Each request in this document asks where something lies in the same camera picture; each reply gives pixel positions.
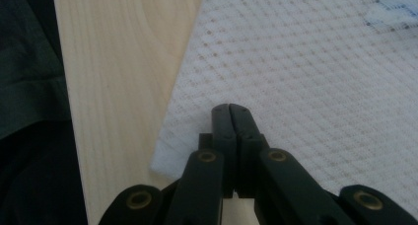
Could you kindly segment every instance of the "white mesh fabric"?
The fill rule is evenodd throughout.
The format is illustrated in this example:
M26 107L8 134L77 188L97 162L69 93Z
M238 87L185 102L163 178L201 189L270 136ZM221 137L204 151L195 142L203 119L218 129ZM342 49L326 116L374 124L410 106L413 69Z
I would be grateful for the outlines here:
M371 26L376 1L203 0L152 169L180 177L211 109L235 103L324 188L418 217L418 28Z

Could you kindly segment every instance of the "black mechanical arm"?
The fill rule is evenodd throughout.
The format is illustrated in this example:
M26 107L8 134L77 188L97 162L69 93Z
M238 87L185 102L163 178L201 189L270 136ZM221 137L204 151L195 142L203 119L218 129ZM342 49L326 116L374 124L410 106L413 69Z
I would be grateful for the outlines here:
M212 133L200 134L182 177L158 190L123 191L100 225L215 225L222 223L223 198L254 198L262 225L418 224L383 193L364 186L327 192L289 153L270 148L248 109L212 110Z

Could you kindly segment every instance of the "wooden board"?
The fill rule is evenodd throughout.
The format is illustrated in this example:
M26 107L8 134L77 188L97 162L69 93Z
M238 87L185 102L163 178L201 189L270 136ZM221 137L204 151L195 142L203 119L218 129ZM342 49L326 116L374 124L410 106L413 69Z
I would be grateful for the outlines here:
M89 224L149 170L201 0L55 0ZM223 224L255 224L252 203L225 202Z

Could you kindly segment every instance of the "dark fabric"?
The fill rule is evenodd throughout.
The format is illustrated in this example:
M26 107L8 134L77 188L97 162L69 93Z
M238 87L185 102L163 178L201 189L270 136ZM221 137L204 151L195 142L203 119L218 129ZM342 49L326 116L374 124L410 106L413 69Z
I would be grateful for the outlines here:
M0 139L70 119L62 63L27 0L0 0L0 65Z
M87 224L71 121L33 124L0 151L0 224Z
M55 5L53 0L27 0L32 8L40 26L49 40L55 54L62 63L61 44L59 41L58 25L55 18Z
M87 224L53 0L0 0L0 225Z

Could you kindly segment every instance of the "brass screw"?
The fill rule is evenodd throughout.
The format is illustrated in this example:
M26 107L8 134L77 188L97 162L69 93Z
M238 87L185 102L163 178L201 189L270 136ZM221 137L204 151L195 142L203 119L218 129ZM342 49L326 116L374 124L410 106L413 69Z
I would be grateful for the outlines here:
M211 152L201 152L199 155L197 155L200 161L205 163L210 163L215 161L216 155Z
M286 154L280 151L271 151L268 153L268 158L273 161L283 162L286 160Z
M364 207L372 210L381 210L383 208L382 201L370 193L359 190L353 196L354 200Z
M148 204L151 203L152 199L153 197L146 190L132 192L131 194L129 194L129 197L126 199L126 206L134 210L141 209L141 208L148 206Z

